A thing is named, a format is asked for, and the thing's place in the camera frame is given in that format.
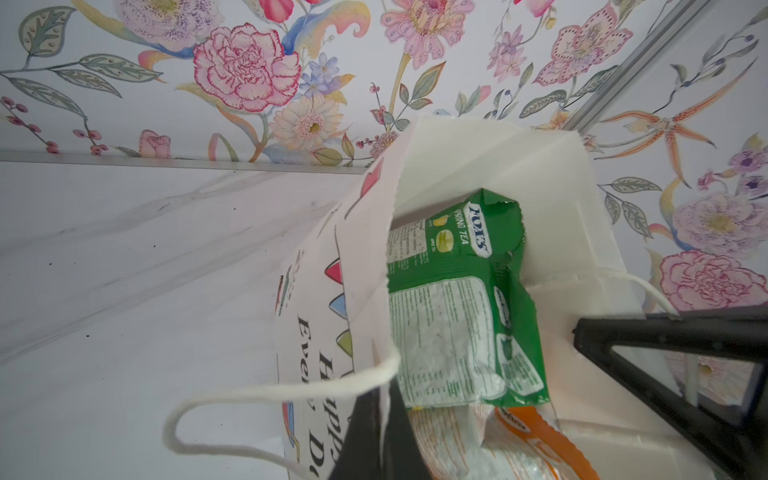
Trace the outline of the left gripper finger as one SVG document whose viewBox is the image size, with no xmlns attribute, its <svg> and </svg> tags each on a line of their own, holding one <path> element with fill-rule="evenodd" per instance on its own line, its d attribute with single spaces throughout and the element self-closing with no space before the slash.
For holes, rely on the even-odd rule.
<svg viewBox="0 0 768 480">
<path fill-rule="evenodd" d="M 342 451 L 330 480 L 428 480 L 396 381 L 356 399 Z"/>
</svg>

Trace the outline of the white paper bag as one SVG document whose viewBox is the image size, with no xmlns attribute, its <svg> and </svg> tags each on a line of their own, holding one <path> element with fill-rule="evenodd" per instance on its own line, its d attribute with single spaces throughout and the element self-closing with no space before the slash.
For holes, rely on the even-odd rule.
<svg viewBox="0 0 768 480">
<path fill-rule="evenodd" d="M 580 319 L 639 313 L 635 289 L 644 286 L 625 269 L 579 136 L 434 116 L 380 154 L 282 262 L 277 383 L 183 402 L 165 421 L 165 446 L 329 479 L 356 399 L 397 382 L 401 366 L 390 320 L 390 231 L 481 189 L 522 211 L 521 281 L 536 306 L 550 397 L 527 407 L 599 479 L 713 478 L 702 453 L 574 347 Z"/>
</svg>

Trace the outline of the green Fox's candy bag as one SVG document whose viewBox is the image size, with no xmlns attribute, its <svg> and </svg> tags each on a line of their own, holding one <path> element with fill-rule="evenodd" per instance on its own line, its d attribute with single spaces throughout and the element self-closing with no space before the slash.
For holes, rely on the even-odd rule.
<svg viewBox="0 0 768 480">
<path fill-rule="evenodd" d="M 549 401 L 536 306 L 521 281 L 525 246 L 519 203 L 486 189 L 390 231 L 391 330 L 408 408 Z"/>
</svg>

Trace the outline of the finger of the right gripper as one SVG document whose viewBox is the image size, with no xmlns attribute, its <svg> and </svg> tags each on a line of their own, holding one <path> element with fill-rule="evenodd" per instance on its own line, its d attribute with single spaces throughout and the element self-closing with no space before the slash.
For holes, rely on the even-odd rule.
<svg viewBox="0 0 768 480">
<path fill-rule="evenodd" d="M 576 350 L 641 400 L 733 479 L 767 476 L 767 308 L 687 312 L 675 319 L 582 318 Z M 619 346 L 718 357 L 754 365 L 740 406 L 690 401 L 621 357 Z"/>
</svg>

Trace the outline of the orange Fox's candy bag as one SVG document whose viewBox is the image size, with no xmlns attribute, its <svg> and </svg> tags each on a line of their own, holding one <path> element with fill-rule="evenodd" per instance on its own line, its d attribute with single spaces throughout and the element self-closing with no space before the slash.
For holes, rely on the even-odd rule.
<svg viewBox="0 0 768 480">
<path fill-rule="evenodd" d="M 408 416 L 434 479 L 599 479 L 584 454 L 534 407 L 473 404 Z"/>
</svg>

